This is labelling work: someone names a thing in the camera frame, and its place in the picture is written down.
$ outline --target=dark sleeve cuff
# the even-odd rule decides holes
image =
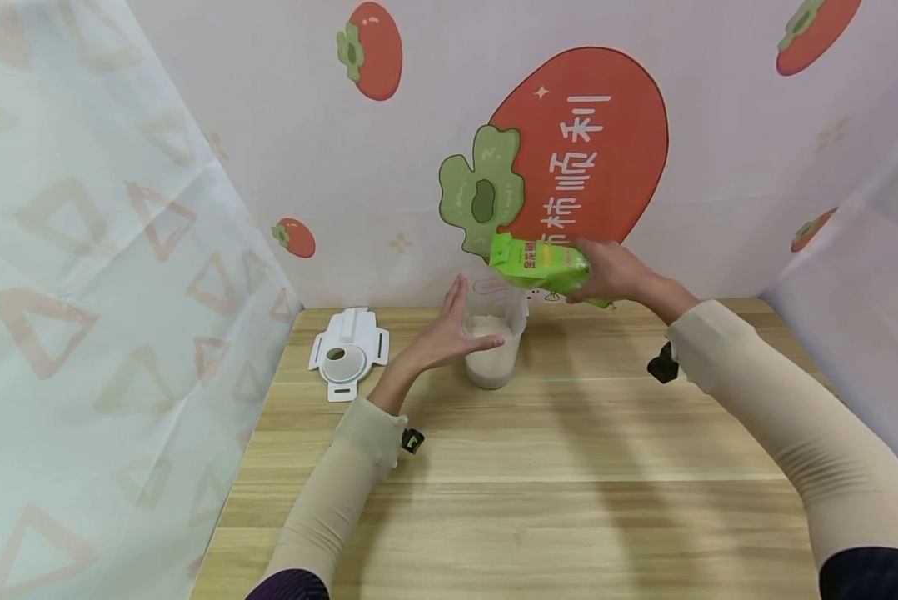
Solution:
[[[329,600],[329,590],[315,574],[290,568],[268,576],[246,600]]]
[[[866,547],[830,556],[819,573],[822,600],[898,600],[898,548]]]

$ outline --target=green bag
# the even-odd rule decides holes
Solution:
[[[514,286],[538,287],[562,296],[575,292],[589,278],[589,261],[574,247],[516,240],[511,233],[492,236],[489,266]],[[587,302],[599,308],[612,305],[601,298]]]

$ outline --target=plastic container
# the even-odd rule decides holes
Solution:
[[[526,295],[516,289],[504,302],[488,302],[469,296],[464,323],[466,334],[480,337],[500,333],[506,339],[503,346],[466,356],[466,373],[477,386],[498,390],[512,380],[528,313]]]

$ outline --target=white curtain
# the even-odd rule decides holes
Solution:
[[[0,599],[188,595],[298,308],[126,5],[0,0]]]
[[[898,124],[898,86],[867,122],[873,135]],[[898,455],[898,128],[890,134],[895,149],[867,169],[766,299]]]

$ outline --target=wrist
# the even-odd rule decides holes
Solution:
[[[641,283],[632,299],[652,310],[667,326],[700,303],[681,283],[660,274]]]
[[[671,288],[671,286],[674,285],[678,285],[678,283],[667,277],[663,277],[658,272],[652,272],[639,279],[639,282],[632,290],[632,296],[627,299],[630,299],[634,303],[650,306],[657,302],[658,298],[665,297],[666,289]]]
[[[426,371],[426,366],[422,364],[419,353],[415,352],[415,349],[410,345],[398,353],[395,358],[388,361],[386,373],[390,371],[401,378],[416,379]]]

